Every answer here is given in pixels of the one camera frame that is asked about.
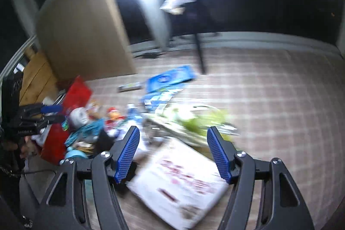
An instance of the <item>metal frame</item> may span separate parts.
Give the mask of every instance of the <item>metal frame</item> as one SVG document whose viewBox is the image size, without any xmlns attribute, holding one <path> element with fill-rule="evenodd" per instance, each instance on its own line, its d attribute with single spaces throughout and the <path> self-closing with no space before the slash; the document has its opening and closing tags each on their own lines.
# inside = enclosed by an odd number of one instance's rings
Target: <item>metal frame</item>
<svg viewBox="0 0 345 230">
<path fill-rule="evenodd" d="M 130 128 L 124 142 L 134 130 L 137 128 Z M 282 160 L 273 158 L 267 162 L 237 151 L 231 142 L 223 140 L 216 127 L 209 128 L 207 140 L 221 176 L 224 166 L 221 167 L 220 160 L 225 160 L 230 175 L 228 183 L 234 184 L 218 230 L 246 229 L 255 180 L 263 181 L 256 229 L 314 229 L 303 197 Z M 92 179 L 101 229 L 128 230 L 113 188 L 123 148 L 124 145 L 117 142 L 110 151 L 104 151 L 92 160 L 66 159 L 42 200 L 33 229 L 91 229 L 83 180 Z"/>
</svg>

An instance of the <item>blue gripper pad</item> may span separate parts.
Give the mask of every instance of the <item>blue gripper pad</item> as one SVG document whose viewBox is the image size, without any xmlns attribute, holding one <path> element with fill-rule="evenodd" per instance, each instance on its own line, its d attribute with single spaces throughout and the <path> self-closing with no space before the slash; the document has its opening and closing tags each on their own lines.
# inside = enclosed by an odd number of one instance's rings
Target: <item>blue gripper pad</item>
<svg viewBox="0 0 345 230">
<path fill-rule="evenodd" d="M 115 143 L 114 146 L 117 148 L 116 150 L 120 152 L 117 153 L 118 158 L 114 175 L 116 183 L 120 183 L 121 180 L 126 177 L 129 166 L 133 160 L 134 153 L 137 150 L 139 139 L 139 129 L 135 126 L 132 126 L 131 128 L 129 128 L 123 140 L 117 141 Z"/>
<path fill-rule="evenodd" d="M 207 143 L 210 147 L 214 162 L 217 165 L 220 177 L 225 179 L 227 183 L 230 184 L 231 180 L 231 173 L 230 173 L 230 161 L 220 144 L 220 142 L 224 142 L 222 136 L 219 134 L 216 127 L 208 128 L 207 130 Z"/>
</svg>

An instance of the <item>person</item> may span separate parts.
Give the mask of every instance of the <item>person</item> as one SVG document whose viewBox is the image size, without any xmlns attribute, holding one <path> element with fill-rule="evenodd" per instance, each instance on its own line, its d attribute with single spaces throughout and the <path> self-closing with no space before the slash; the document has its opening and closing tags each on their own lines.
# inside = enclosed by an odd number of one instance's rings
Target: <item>person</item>
<svg viewBox="0 0 345 230">
<path fill-rule="evenodd" d="M 32 221 L 20 213 L 19 193 L 19 181 L 28 156 L 27 141 L 28 137 L 22 138 L 20 143 L 6 140 L 0 127 L 0 196 L 24 228 L 30 229 Z"/>
</svg>

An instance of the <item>plaid fabric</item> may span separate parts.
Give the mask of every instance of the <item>plaid fabric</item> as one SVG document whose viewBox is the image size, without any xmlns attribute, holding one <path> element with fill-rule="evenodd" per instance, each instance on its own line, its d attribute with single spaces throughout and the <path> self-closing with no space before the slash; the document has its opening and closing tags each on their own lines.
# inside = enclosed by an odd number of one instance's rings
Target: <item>plaid fabric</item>
<svg viewBox="0 0 345 230">
<path fill-rule="evenodd" d="M 126 112 L 144 89 L 117 87 L 145 81 L 188 64 L 198 74 L 177 99 L 201 99 L 225 108 L 242 136 L 235 145 L 252 156 L 280 157 L 296 181 L 320 229 L 345 195 L 345 65 L 340 58 L 285 50 L 204 49 L 207 75 L 200 75 L 196 51 L 157 59 L 135 59 L 138 74 L 89 81 L 93 98 Z M 260 201 L 257 182 L 247 229 L 254 229 Z M 230 190 L 196 229 L 217 229 Z M 133 194 L 120 199 L 130 229 L 170 229 Z"/>
</svg>

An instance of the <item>ridged blue pad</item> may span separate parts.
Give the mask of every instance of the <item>ridged blue pad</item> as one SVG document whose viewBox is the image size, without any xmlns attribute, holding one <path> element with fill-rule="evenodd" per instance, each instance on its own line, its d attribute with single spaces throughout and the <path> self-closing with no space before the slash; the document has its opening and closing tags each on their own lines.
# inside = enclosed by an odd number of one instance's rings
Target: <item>ridged blue pad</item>
<svg viewBox="0 0 345 230">
<path fill-rule="evenodd" d="M 220 177 L 225 179 L 227 183 L 230 183 L 231 173 L 229 159 L 225 155 L 222 146 L 220 145 L 211 128 L 207 130 L 207 143 L 210 147 L 213 159 L 217 165 Z"/>
<path fill-rule="evenodd" d="M 135 128 L 117 161 L 117 167 L 114 176 L 116 183 L 120 183 L 121 180 L 126 177 L 129 166 L 133 160 L 134 153 L 137 150 L 139 139 L 140 131 L 138 128 Z"/>
</svg>

